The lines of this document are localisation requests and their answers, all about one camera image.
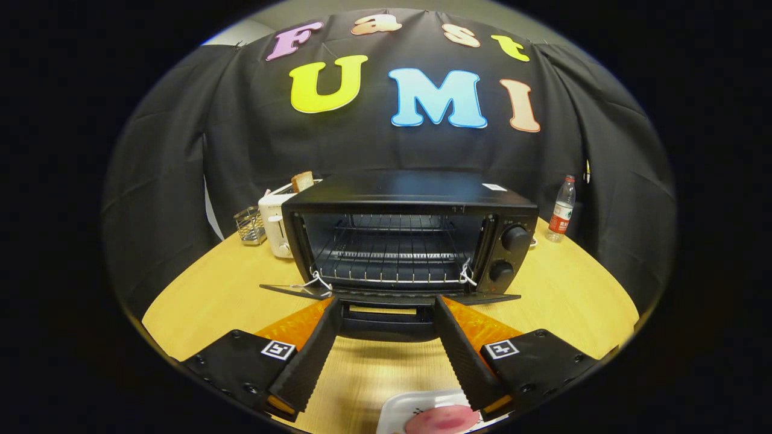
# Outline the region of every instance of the toaster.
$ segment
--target toaster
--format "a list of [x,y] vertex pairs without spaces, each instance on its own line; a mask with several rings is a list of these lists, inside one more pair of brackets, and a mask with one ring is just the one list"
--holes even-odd
[[[321,179],[314,179],[313,183],[316,184],[319,181]],[[271,253],[279,258],[292,258],[292,250],[287,242],[286,230],[284,229],[282,204],[295,194],[290,183],[263,196],[257,202],[266,236],[271,246]]]

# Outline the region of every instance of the blue letter m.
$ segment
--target blue letter m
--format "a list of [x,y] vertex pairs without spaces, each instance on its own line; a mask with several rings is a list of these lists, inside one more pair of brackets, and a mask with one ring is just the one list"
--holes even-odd
[[391,123],[398,127],[421,125],[424,117],[416,107],[420,103],[434,124],[439,124],[453,102],[448,122],[455,127],[485,128],[488,120],[480,113],[476,84],[480,77],[469,71],[451,71],[438,88],[416,68],[392,70],[389,77],[397,81],[399,107]]

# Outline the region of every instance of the plastic bottle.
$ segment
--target plastic bottle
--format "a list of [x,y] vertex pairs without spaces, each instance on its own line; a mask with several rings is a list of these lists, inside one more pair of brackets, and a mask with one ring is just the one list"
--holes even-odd
[[547,230],[546,238],[550,241],[559,242],[566,233],[568,221],[571,220],[571,214],[574,212],[576,197],[574,177],[566,175],[566,181],[563,183],[563,187],[560,187],[560,192],[557,193],[555,209],[552,211],[552,219],[550,219],[550,228]]

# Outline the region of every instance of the black curtain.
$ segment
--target black curtain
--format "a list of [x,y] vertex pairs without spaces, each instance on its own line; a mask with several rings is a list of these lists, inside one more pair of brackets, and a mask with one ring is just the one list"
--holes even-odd
[[[378,13],[394,15],[402,28],[351,34],[355,20]],[[242,48],[196,49],[127,123],[108,173],[103,237],[117,291],[138,317],[212,247],[204,176],[227,237],[237,211],[296,173],[368,168],[476,171],[536,202],[547,221],[564,176],[575,175],[578,204],[568,235],[616,277],[639,311],[651,305],[676,244],[672,175],[644,110],[603,66],[576,47],[533,43],[441,12],[372,9],[320,21],[323,28],[296,52],[272,61],[265,58],[275,34]],[[451,42],[443,24],[472,30],[481,46]],[[491,35],[509,36],[530,60],[508,56]],[[332,93],[340,86],[335,59],[358,54],[368,61],[354,100],[318,114],[292,107],[290,70],[325,62],[317,91]],[[417,127],[392,125],[398,93],[388,72],[404,67],[420,69],[437,87],[452,70],[478,74],[487,127],[450,125],[452,109],[439,124],[425,116]],[[530,86],[540,131],[509,125],[501,79]],[[582,181],[587,161],[589,184]]]

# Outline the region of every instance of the bread slice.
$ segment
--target bread slice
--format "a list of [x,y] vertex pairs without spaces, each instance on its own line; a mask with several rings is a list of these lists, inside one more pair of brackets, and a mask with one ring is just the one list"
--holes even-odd
[[311,185],[313,185],[313,174],[310,171],[292,177],[292,191],[295,193],[300,193]]

